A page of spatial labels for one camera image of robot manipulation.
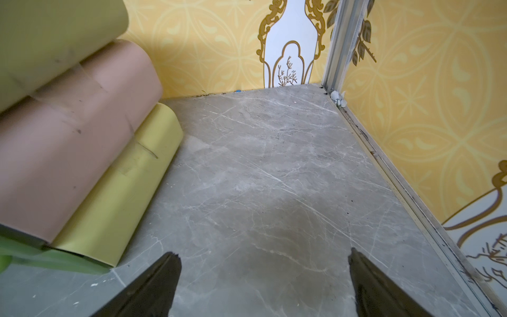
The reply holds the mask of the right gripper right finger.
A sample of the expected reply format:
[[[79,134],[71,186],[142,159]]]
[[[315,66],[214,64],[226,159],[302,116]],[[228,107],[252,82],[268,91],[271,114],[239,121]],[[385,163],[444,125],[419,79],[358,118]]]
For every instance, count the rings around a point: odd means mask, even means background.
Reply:
[[[351,249],[348,263],[359,316],[431,317],[356,248]]]

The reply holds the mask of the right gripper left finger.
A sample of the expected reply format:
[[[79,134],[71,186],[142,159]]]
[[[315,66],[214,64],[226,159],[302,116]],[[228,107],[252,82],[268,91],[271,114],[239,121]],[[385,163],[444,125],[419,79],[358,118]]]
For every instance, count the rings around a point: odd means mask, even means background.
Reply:
[[[181,272],[180,257],[167,252],[93,315],[167,317]]]

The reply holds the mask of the green drawer cabinet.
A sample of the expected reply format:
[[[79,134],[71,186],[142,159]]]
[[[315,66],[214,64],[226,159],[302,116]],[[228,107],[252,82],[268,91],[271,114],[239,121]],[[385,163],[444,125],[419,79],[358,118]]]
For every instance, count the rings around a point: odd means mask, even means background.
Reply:
[[[1,2],[1,236],[116,267],[183,132],[123,1]]]

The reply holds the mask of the green bottom drawer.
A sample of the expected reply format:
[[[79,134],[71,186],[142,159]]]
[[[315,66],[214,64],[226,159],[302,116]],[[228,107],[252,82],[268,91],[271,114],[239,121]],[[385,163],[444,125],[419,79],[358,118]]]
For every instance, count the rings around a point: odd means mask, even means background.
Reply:
[[[80,255],[53,248],[35,248],[1,236],[1,273],[12,264],[97,275],[108,273],[111,268]]]

